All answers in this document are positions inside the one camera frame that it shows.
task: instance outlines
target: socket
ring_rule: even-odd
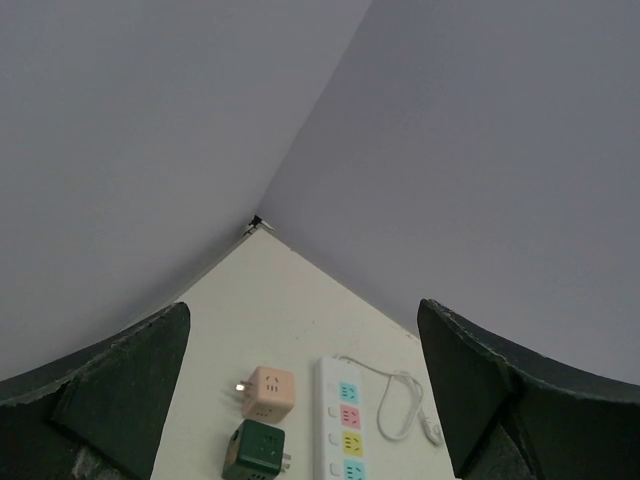
[[[280,422],[296,401],[293,374],[277,368],[256,368],[249,381],[239,383],[236,389],[245,395],[242,415],[259,422]]]
[[[360,402],[358,387],[353,383],[340,382],[340,400],[357,405]]]
[[[364,463],[356,460],[344,461],[345,480],[367,480],[365,476]]]
[[[233,433],[227,447],[224,480],[272,480],[289,468],[283,460],[285,435],[279,428],[245,420]]]
[[[360,410],[346,405],[340,405],[340,420],[345,427],[360,430]]]
[[[344,453],[354,457],[363,457],[362,437],[359,433],[342,432],[342,446]]]

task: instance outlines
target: table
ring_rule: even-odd
[[[228,439],[243,420],[234,386],[258,365],[295,375],[296,406],[276,425],[292,456],[283,480],[313,480],[312,365],[320,356],[347,354],[411,372],[425,387],[425,412],[437,421],[419,340],[262,229],[180,300],[191,309],[191,334],[153,480],[221,478]],[[382,438],[375,417],[386,379],[362,375],[371,477],[453,479],[446,447],[433,447],[418,425],[402,443]],[[404,420],[404,389],[394,385],[383,410],[389,429]]]

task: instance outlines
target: power strip cord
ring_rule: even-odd
[[[424,389],[420,382],[418,382],[414,377],[411,376],[408,372],[384,372],[382,370],[378,370],[377,368],[373,368],[365,363],[362,363],[355,358],[349,357],[347,355],[337,355],[335,356],[337,360],[342,360],[346,362],[355,363],[360,365],[367,370],[377,373],[378,375],[382,375],[383,377],[387,377],[387,386],[384,389],[384,394],[382,395],[382,400],[380,400],[380,406],[378,406],[378,413],[376,415],[376,422],[378,424],[378,430],[380,431],[380,435],[382,435],[385,439],[390,442],[401,442],[406,439],[415,423],[416,418],[419,420],[420,425],[422,426],[422,430],[424,434],[427,436],[427,439],[435,446],[440,446],[444,443],[444,438],[442,436],[442,430],[440,429],[440,425],[432,425],[429,417],[426,416],[424,410],[422,408],[422,400],[424,398]],[[396,380],[400,383],[403,383],[411,392],[411,409],[407,414],[405,422],[400,429],[400,431],[391,435],[387,433],[382,427],[382,423],[380,421],[380,415],[382,412],[382,406],[384,405],[385,400],[387,399],[387,395],[389,393],[389,389],[391,388],[391,382]]]

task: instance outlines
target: wall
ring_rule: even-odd
[[[640,383],[639,24],[637,2],[375,1],[260,213],[409,329],[432,297]]]
[[[239,238],[368,3],[4,2],[0,379]]]

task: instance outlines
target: power strip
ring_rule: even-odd
[[[314,371],[314,480],[371,480],[360,370],[322,357]]]

